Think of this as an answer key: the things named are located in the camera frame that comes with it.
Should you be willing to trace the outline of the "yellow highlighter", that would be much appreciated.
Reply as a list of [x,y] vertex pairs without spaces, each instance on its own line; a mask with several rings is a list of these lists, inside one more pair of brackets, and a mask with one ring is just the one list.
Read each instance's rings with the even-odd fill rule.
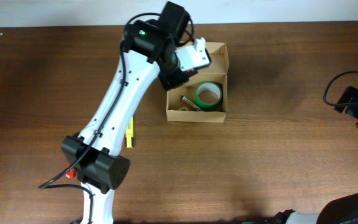
[[126,128],[126,147],[127,148],[133,148],[134,146],[134,118],[132,117],[129,121],[129,124]]

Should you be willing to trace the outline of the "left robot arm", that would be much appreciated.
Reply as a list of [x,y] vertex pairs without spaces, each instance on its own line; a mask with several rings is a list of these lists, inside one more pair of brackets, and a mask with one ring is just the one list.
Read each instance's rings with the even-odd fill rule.
[[119,63],[114,78],[96,113],[76,136],[63,140],[62,151],[68,171],[76,172],[78,188],[84,192],[80,223],[113,223],[115,190],[122,184],[130,161],[120,156],[128,124],[143,95],[155,79],[165,91],[189,81],[211,63],[206,41],[181,42],[191,16],[182,6],[167,2],[162,12],[129,19],[119,46]]

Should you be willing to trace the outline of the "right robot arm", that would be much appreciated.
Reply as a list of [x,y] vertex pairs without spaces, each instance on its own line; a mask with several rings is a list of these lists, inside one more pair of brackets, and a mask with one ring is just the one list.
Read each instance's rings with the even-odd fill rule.
[[[358,107],[344,107],[344,103],[358,103],[358,89],[349,86],[337,102],[334,109],[358,119]],[[266,223],[275,224],[342,224],[358,223],[358,193],[329,202],[320,213],[305,214],[294,210],[277,213]]]

